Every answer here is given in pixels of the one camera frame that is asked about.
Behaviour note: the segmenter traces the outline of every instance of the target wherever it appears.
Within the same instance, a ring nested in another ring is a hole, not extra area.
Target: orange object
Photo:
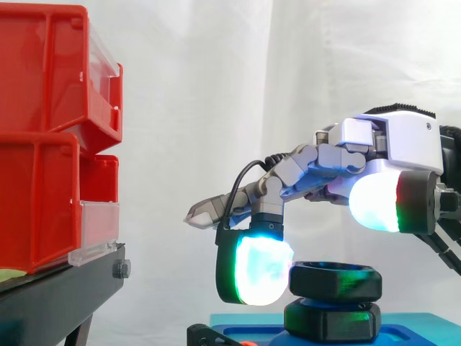
[[[1,134],[0,158],[0,268],[34,272],[80,247],[75,136]]]
[[[82,6],[0,3],[0,269],[116,250],[122,66]]]
[[[82,227],[81,204],[81,196],[117,202],[116,157],[81,157],[70,133],[9,133],[0,134],[0,158],[0,269],[35,272],[79,249],[82,237],[87,246],[118,237],[118,227],[98,229],[118,222],[118,209],[90,206]]]
[[[97,154],[122,140],[122,66],[82,6],[0,3],[0,131],[69,132]]]

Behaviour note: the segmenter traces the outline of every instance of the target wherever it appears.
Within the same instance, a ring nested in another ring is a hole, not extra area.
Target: blue table
[[[461,346],[461,327],[433,314],[383,314],[382,324],[382,332],[373,345]],[[279,334],[283,330],[283,314],[214,314],[210,325],[236,341],[253,341],[260,346],[269,345],[270,340],[271,346],[315,345],[293,339],[286,332]]]

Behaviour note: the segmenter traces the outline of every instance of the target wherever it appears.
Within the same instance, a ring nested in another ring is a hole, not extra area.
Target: black hexagonal block
[[[380,273],[363,265],[334,262],[296,262],[290,272],[290,291],[299,297],[327,303],[377,301],[382,295]]]
[[[285,307],[285,329],[296,337],[321,343],[372,342],[381,327],[373,303],[325,307],[300,298]]]

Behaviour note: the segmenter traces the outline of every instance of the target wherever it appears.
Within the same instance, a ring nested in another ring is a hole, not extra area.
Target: clear bin front
[[[81,201],[81,248],[68,255],[76,267],[117,250],[119,204]]]
[[[120,67],[90,25],[89,78],[93,87],[110,103],[110,79],[120,75]]]

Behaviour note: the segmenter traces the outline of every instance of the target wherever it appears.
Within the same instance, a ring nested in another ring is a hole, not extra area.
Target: glowing led light
[[[293,250],[283,241],[245,236],[236,253],[238,297],[248,305],[274,303],[288,286]]]
[[[369,229],[398,232],[397,183],[400,172],[380,172],[359,179],[349,196],[354,218]]]

